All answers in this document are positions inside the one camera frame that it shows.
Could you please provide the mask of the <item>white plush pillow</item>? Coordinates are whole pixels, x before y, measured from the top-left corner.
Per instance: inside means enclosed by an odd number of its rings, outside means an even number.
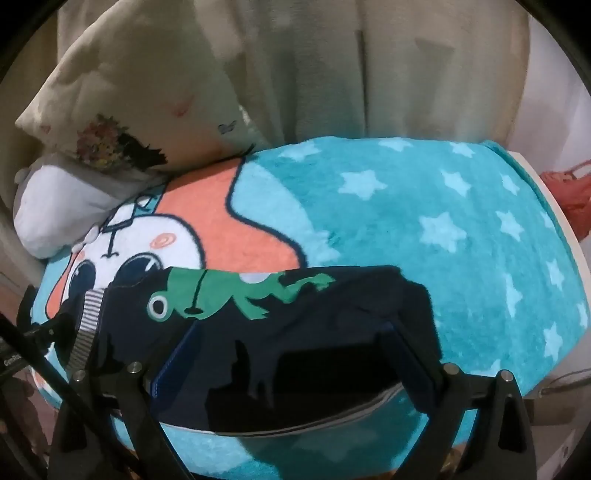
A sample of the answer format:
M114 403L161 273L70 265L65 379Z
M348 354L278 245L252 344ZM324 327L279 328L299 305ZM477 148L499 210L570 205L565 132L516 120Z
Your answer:
M29 254L50 258L80 242L121 203L163 181L158 173L104 174L60 153L43 155L15 174L16 234Z

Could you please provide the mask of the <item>cream floral pillow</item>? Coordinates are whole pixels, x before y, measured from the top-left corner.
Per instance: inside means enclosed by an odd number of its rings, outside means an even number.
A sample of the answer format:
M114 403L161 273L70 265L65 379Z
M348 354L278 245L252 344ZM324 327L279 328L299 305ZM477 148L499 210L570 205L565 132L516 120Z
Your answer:
M103 172L191 170L259 144L191 1L116 2L16 125Z

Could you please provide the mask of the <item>teal cartoon fleece blanket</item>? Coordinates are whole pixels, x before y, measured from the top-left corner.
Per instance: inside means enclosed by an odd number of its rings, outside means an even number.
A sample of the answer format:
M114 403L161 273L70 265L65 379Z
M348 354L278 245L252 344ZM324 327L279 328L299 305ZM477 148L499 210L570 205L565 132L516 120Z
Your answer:
M590 272L550 193L498 144L308 140L130 197L48 264L32 315L116 277L395 265L427 287L444 358L532 390L584 337Z

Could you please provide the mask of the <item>navy frog print pants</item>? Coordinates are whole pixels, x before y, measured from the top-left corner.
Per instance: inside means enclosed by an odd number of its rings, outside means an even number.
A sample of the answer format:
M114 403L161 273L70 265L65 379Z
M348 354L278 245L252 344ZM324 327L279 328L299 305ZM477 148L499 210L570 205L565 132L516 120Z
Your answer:
M399 385L396 333L442 354L427 289L393 266L232 273L171 267L62 303L63 367L138 362L160 422L279 433L370 406Z

